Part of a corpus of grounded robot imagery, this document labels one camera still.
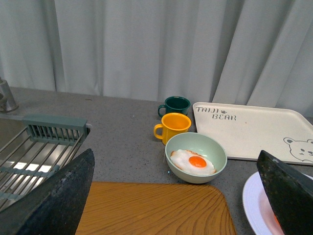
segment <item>gray countertop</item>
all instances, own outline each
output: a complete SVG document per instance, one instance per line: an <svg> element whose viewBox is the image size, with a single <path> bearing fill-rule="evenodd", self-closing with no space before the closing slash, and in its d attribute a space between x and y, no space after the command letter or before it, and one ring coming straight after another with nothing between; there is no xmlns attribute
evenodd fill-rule
<svg viewBox="0 0 313 235"><path fill-rule="evenodd" d="M160 123L154 101L112 98L11 88L19 109L7 115L43 113L83 117L92 125L79 153L91 148L95 156L94 181L186 184L176 177L164 160L164 148L153 135ZM192 108L190 132L196 132ZM313 167L292 165L313 176ZM229 160L223 173L208 184L226 197L239 235L253 235L246 218L242 191L246 180L257 171L256 162Z"/></svg>

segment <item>fried egg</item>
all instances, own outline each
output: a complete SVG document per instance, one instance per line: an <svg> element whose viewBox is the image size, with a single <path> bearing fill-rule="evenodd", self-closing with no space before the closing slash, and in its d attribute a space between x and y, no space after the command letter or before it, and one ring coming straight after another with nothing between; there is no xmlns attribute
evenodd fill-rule
<svg viewBox="0 0 313 235"><path fill-rule="evenodd" d="M170 159L179 169L193 175L211 175L216 172L208 159L190 150L173 151Z"/></svg>

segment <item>curtain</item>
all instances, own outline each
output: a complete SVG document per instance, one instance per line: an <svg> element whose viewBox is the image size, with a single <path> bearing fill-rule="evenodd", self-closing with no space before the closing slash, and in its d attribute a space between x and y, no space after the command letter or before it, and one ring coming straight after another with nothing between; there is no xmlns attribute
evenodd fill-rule
<svg viewBox="0 0 313 235"><path fill-rule="evenodd" d="M307 0L0 0L0 76L313 117L312 12Z"/></svg>

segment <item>bear face drawing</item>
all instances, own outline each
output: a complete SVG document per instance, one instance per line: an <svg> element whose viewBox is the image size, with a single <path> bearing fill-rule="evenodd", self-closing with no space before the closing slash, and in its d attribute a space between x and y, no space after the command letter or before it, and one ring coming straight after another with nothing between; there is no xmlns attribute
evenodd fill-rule
<svg viewBox="0 0 313 235"><path fill-rule="evenodd" d="M286 137L284 142L289 145L290 153L295 158L313 163L313 140L295 141Z"/></svg>

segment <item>mug handle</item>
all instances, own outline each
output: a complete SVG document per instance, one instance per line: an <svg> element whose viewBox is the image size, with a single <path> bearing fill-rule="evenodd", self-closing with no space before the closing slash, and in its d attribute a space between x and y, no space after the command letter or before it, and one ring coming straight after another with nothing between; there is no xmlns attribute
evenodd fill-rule
<svg viewBox="0 0 313 235"><path fill-rule="evenodd" d="M160 116L160 117L163 117L164 115L160 114L160 109L161 108L166 108L165 104L161 104L158 109L157 109L157 114Z"/></svg>
<svg viewBox="0 0 313 235"><path fill-rule="evenodd" d="M153 129L153 134L155 135L155 137L159 140L162 140L163 139L163 136L160 136L157 134L157 129L159 128L163 128L163 124L157 124L155 125L154 129Z"/></svg>

